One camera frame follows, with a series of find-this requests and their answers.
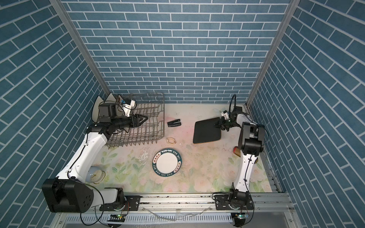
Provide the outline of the black square plate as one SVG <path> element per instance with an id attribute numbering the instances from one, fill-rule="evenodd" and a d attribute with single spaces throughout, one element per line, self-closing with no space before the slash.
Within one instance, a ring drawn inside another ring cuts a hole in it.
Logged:
<path id="1" fill-rule="evenodd" d="M 219 117 L 197 121 L 194 126 L 193 144 L 209 143 L 221 139 L 221 129 L 215 127 Z"/>

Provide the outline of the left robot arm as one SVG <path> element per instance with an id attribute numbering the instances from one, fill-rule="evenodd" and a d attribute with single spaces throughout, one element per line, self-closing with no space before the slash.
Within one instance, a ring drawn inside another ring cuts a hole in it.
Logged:
<path id="1" fill-rule="evenodd" d="M 126 198 L 121 188 L 98 190 L 90 179 L 92 163 L 112 134 L 125 128 L 137 128 L 148 117 L 133 114 L 130 105 L 118 116 L 115 104 L 102 102 L 98 119 L 87 130 L 82 144 L 55 178 L 46 179 L 41 187 L 48 208 L 53 213 L 84 213 L 91 207 L 111 207 L 121 211 L 126 207 Z"/>

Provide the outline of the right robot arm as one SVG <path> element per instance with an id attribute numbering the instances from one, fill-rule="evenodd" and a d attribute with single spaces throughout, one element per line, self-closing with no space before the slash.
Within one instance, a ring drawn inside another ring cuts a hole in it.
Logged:
<path id="1" fill-rule="evenodd" d="M 240 168 L 228 194 L 228 204 L 234 209 L 254 208 L 250 194 L 250 179 L 253 166 L 264 149 L 265 126 L 254 122 L 240 106 L 221 113 L 219 121 L 221 129 L 229 131 L 233 127 L 240 128 L 238 146 L 235 151 L 240 154 Z"/>

